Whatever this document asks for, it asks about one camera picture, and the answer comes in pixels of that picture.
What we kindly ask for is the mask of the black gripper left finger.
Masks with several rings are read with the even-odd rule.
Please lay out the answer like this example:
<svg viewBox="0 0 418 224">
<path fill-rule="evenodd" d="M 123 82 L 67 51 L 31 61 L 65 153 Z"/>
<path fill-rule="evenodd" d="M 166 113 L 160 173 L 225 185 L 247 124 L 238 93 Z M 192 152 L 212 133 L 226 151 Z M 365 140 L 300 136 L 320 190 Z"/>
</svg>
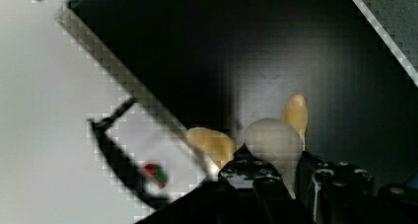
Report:
<svg viewBox="0 0 418 224">
<path fill-rule="evenodd" d="M 215 181 L 135 224 L 313 224 L 272 164 L 240 148 Z"/>
</svg>

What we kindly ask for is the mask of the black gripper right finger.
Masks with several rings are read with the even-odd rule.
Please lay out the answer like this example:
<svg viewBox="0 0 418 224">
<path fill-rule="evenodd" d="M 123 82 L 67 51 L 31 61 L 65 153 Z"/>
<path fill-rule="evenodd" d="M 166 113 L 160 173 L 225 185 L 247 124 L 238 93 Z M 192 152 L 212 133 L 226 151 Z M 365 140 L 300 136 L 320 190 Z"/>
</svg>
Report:
<svg viewBox="0 0 418 224">
<path fill-rule="evenodd" d="M 314 224 L 417 224 L 415 187 L 377 187 L 369 171 L 309 152 L 299 160 L 295 194 Z"/>
</svg>

